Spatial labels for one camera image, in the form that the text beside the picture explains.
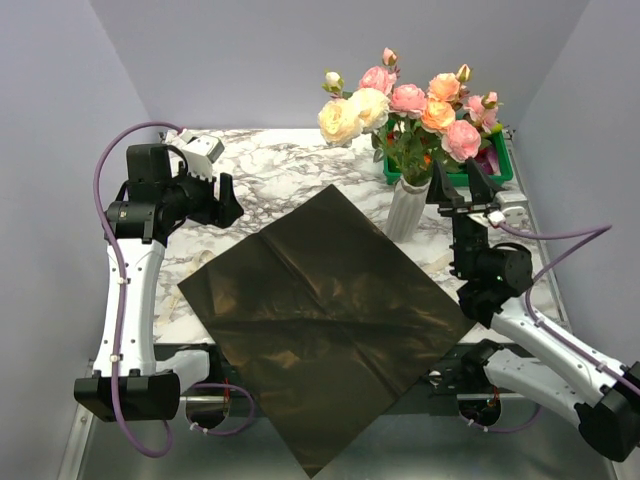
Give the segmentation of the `peach flower stem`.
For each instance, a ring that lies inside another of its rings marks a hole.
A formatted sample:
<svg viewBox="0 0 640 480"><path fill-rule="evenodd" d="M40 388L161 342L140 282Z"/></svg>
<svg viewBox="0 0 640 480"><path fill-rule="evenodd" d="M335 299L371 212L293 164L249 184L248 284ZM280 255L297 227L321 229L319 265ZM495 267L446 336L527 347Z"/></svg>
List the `peach flower stem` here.
<svg viewBox="0 0 640 480"><path fill-rule="evenodd" d="M458 117L470 107L464 100L471 76L472 68L462 64L456 72L440 73L429 81L424 106L411 131L407 173L412 185L424 185L431 178L435 161L460 171L479 152L481 135L471 113Z"/></svg>

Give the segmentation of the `cream flower stem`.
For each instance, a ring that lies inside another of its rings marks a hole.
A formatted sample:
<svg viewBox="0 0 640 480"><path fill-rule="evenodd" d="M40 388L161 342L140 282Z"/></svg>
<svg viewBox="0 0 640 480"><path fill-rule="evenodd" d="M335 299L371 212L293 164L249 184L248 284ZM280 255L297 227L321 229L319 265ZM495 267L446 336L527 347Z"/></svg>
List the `cream flower stem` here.
<svg viewBox="0 0 640 480"><path fill-rule="evenodd" d="M370 128L383 124L388 113L385 94L361 88L359 82L353 91L345 90L344 85L338 72L325 73L322 88L329 99L317 114L317 124L324 141L332 147L346 147L360 136L370 136Z"/></svg>

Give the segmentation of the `black wrapping paper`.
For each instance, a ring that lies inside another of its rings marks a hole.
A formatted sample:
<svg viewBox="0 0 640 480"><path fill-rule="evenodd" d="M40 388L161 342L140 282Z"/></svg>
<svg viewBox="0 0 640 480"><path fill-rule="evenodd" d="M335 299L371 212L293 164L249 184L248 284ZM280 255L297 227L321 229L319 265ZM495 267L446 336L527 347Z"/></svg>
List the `black wrapping paper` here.
<svg viewBox="0 0 640 480"><path fill-rule="evenodd" d="M179 288L309 476L473 325L334 186Z"/></svg>

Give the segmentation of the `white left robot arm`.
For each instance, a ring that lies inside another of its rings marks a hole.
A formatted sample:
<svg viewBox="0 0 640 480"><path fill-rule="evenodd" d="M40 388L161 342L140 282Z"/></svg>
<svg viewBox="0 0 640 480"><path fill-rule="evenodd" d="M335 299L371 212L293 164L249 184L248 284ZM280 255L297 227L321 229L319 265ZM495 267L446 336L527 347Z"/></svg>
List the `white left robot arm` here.
<svg viewBox="0 0 640 480"><path fill-rule="evenodd" d="M157 359L153 323L169 237L186 221L225 229L244 214L232 176L212 172L223 150L219 139L204 136L126 151L128 178L105 212L112 234L101 345L91 376L74 384L76 401L104 422L171 420L189 388L209 395L221 385L206 346Z"/></svg>

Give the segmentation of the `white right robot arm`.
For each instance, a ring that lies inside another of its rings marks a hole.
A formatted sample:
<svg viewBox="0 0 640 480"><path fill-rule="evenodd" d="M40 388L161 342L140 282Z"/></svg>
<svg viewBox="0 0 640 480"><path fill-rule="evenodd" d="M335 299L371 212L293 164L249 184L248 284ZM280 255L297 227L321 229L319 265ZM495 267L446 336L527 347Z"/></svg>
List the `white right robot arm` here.
<svg viewBox="0 0 640 480"><path fill-rule="evenodd" d="M639 366L626 365L587 345L552 322L531 303L533 270L525 246L492 245L488 233L501 230L543 240L522 229L527 199L491 180L478 164L466 162L469 197L458 193L441 161L433 163L426 201L451 219L451 273L462 312L509 338L528 352L522 358L484 340L469 352L460 379L469 390L489 385L518 393L564 418L603 457L623 462L639 446Z"/></svg>

